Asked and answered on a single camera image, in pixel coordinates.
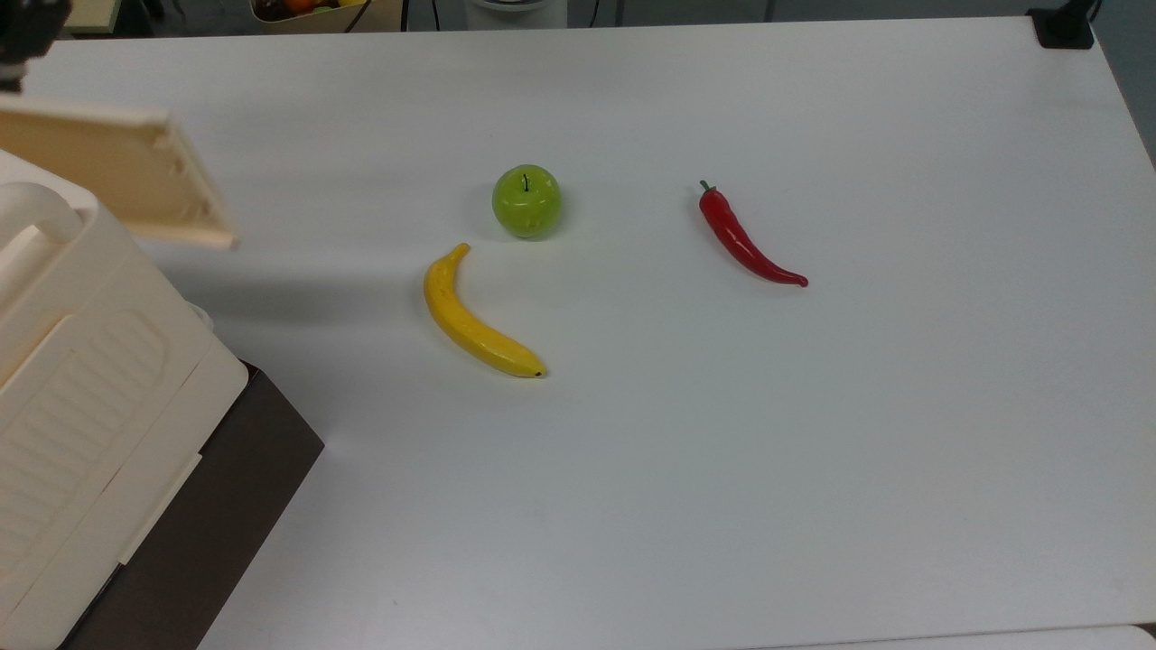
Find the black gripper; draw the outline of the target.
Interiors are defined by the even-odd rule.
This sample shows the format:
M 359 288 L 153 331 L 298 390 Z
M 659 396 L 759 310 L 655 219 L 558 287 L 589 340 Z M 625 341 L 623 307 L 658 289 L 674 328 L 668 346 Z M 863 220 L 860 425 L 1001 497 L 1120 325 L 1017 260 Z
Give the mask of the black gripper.
M 49 52 L 71 8 L 71 1 L 1 1 L 1 91 L 23 91 L 25 62 Z

